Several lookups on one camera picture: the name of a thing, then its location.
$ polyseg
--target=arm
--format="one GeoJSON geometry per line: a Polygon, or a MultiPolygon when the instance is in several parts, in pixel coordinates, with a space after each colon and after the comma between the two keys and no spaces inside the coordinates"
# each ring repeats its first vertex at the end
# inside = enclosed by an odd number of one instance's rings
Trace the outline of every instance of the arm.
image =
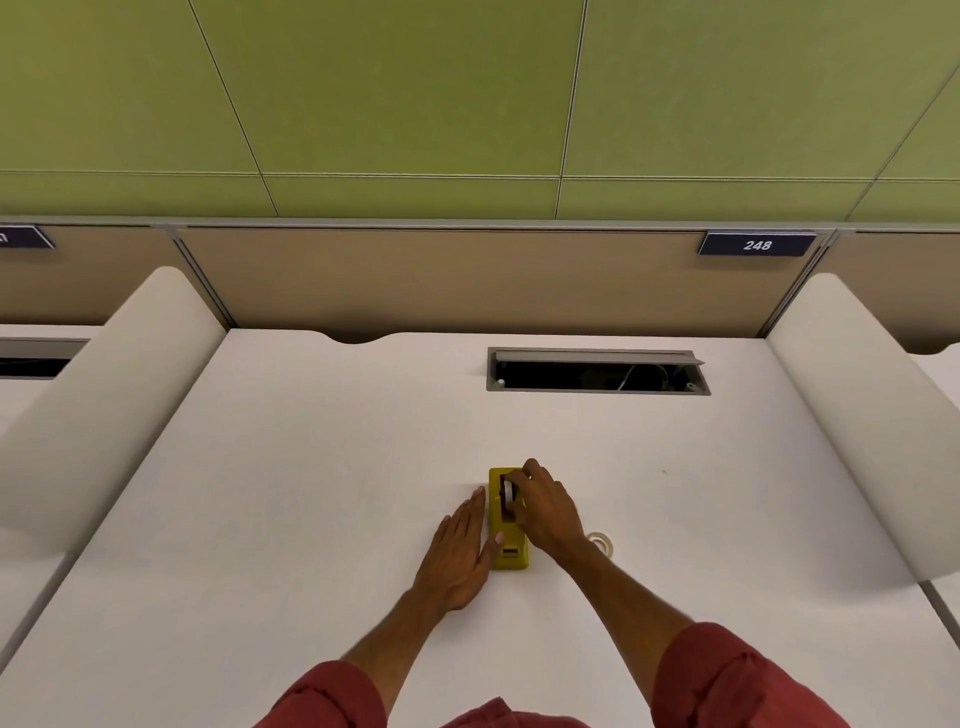
{"type": "Polygon", "coordinates": [[[694,622],[618,569],[587,540],[563,483],[536,460],[508,477],[523,495],[516,522],[580,587],[658,728],[849,728],[732,632],[694,622]]]}
{"type": "Polygon", "coordinates": [[[536,460],[507,477],[523,495],[524,504],[515,508],[517,524],[580,587],[651,704],[660,658],[693,620],[637,584],[587,540],[563,483],[536,460]]]}
{"type": "Polygon", "coordinates": [[[480,547],[483,487],[437,527],[414,584],[339,661],[307,672],[257,728],[385,728],[400,688],[433,628],[480,593],[503,538],[480,547]]]}

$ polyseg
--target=hand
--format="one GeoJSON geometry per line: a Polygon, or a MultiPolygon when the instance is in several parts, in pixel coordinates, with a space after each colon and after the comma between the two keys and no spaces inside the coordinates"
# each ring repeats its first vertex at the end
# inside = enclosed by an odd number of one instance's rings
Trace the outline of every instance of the hand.
{"type": "Polygon", "coordinates": [[[584,527],[580,523],[577,506],[559,480],[554,480],[546,468],[533,458],[527,460],[522,471],[504,476],[516,485],[523,502],[514,500],[507,508],[516,516],[516,524],[523,529],[530,543],[546,551],[561,566],[584,543],[584,527]]]}
{"type": "Polygon", "coordinates": [[[480,594],[503,543],[503,534],[498,533],[480,548],[486,503],[481,486],[453,516],[444,516],[417,571],[414,591],[435,600],[444,614],[463,609],[480,594]]]}

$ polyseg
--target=white curved divider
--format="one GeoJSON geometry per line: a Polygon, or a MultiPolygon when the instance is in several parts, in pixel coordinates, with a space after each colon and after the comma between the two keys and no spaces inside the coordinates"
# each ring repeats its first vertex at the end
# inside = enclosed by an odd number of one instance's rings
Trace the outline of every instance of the white curved divider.
{"type": "Polygon", "coordinates": [[[767,341],[917,580],[960,569],[960,410],[834,275],[767,341]]]}
{"type": "Polygon", "coordinates": [[[0,526],[82,548],[226,335],[158,268],[0,438],[0,526]]]}

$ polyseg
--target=white desk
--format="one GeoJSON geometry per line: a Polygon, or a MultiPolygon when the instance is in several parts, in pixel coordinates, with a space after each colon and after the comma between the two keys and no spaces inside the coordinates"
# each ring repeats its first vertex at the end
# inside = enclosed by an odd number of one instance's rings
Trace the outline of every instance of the white desk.
{"type": "MultiPolygon", "coordinates": [[[[944,394],[960,407],[960,344],[953,344],[935,354],[914,354],[913,358],[944,394]]],[[[957,480],[960,482],[960,473],[957,474],[957,480]]],[[[953,615],[960,619],[960,571],[934,579],[932,583],[953,615]]]]}
{"type": "MultiPolygon", "coordinates": [[[[241,728],[413,578],[441,515],[536,456],[623,568],[853,726],[953,726],[960,652],[759,340],[234,330],[0,676],[10,725],[241,728]],[[487,392],[488,346],[691,349],[711,397],[487,392]]],[[[501,694],[649,725],[533,551],[423,650],[394,728],[501,694]]]]}
{"type": "MultiPolygon", "coordinates": [[[[87,339],[100,327],[0,325],[2,338],[87,339]]],[[[0,378],[0,437],[49,384],[44,379],[0,378]]],[[[0,670],[17,641],[24,618],[57,574],[63,553],[39,548],[21,534],[0,527],[0,670]]]]}

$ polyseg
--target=green ceiling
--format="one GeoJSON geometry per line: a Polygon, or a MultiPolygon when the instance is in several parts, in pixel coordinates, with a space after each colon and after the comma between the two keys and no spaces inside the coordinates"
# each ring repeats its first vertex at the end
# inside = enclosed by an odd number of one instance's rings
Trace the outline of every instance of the green ceiling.
{"type": "Polygon", "coordinates": [[[4,25],[0,213],[960,221],[952,0],[33,0],[4,25]]]}

